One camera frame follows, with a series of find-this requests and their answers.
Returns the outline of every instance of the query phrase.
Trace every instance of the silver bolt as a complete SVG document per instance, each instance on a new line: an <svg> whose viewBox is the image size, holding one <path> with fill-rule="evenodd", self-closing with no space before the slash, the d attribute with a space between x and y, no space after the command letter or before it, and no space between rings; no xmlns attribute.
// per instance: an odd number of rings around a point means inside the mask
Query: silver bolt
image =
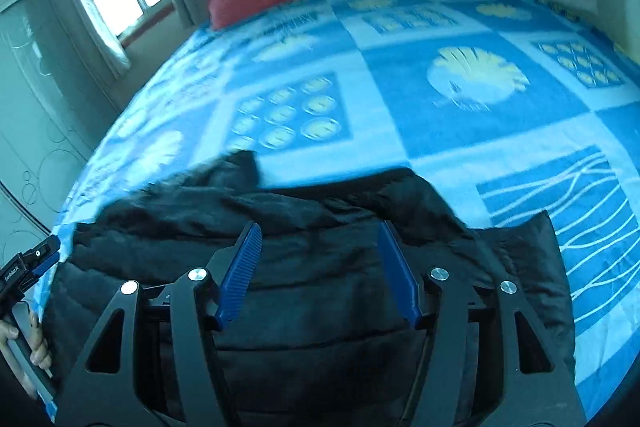
<svg viewBox="0 0 640 427"><path fill-rule="evenodd" d="M189 272L189 279L192 281L202 281L207 276L204 268L194 268Z"/></svg>
<svg viewBox="0 0 640 427"><path fill-rule="evenodd" d="M516 293L516 291L518 291L518 287L511 281L502 281L500 283L500 289L503 292L508 293L509 295L513 295L514 293Z"/></svg>
<svg viewBox="0 0 640 427"><path fill-rule="evenodd" d="M449 272L444 268L434 268L431 270L431 277L436 281L446 281L449 278Z"/></svg>
<svg viewBox="0 0 640 427"><path fill-rule="evenodd" d="M138 289L138 283L135 281L127 281L120 287L120 291L124 293L124 295L131 295L135 293Z"/></svg>

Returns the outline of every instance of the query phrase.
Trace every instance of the bed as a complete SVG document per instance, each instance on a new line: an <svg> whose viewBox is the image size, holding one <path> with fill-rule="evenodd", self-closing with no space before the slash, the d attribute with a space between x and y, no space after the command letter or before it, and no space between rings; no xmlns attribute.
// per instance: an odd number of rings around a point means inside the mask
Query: bed
<svg viewBox="0 0 640 427"><path fill-rule="evenodd" d="M295 0L199 28L135 96L54 233L238 149L269 187L410 166L471 227L546 209L593 417L640 351L640 66L541 0ZM36 289L42 313L54 270Z"/></svg>

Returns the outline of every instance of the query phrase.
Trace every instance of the ribbed blue pad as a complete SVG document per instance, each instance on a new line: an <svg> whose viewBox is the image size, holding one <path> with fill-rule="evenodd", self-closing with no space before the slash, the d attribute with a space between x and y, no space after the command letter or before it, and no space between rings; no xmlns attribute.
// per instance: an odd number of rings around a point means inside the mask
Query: ribbed blue pad
<svg viewBox="0 0 640 427"><path fill-rule="evenodd" d="M238 318L261 253L262 230L257 223L254 223L220 285L216 320L221 327Z"/></svg>
<svg viewBox="0 0 640 427"><path fill-rule="evenodd" d="M382 256L386 281L394 293L398 311L409 321L411 327L415 328L422 317L418 307L418 283L406 263L396 238L384 222L378 227L378 251Z"/></svg>

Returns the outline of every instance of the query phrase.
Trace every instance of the black jacket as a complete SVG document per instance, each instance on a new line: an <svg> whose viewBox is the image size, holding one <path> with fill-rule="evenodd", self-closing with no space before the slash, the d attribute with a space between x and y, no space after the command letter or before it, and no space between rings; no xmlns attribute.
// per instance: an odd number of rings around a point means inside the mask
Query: black jacket
<svg viewBox="0 0 640 427"><path fill-rule="evenodd" d="M263 254L240 318L216 336L244 425L393 425L425 332L408 328L386 284L376 250L382 219L408 245L445 245L475 285L491 285L491 275L515 282L573 375L572 304L546 213L512 229L472 231L409 169L271 192L258 185L254 157L242 152L151 185L79 225L44 316L55 375L68 374L123 281L174 282L254 220ZM480 261L479 243L490 248L488 261ZM168 377L169 397L173 385Z"/></svg>

